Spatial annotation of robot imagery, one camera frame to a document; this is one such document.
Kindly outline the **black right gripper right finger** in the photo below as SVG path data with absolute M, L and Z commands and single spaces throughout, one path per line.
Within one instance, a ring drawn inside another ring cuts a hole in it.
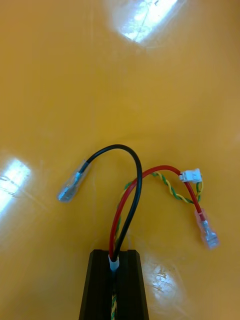
M 119 253 L 116 304 L 118 320 L 149 319 L 141 259 L 136 250 Z

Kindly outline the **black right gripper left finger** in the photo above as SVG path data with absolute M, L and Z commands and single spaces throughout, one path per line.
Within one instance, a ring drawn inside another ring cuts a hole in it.
M 94 249 L 88 260 L 79 319 L 110 320 L 112 309 L 112 272 L 108 251 Z

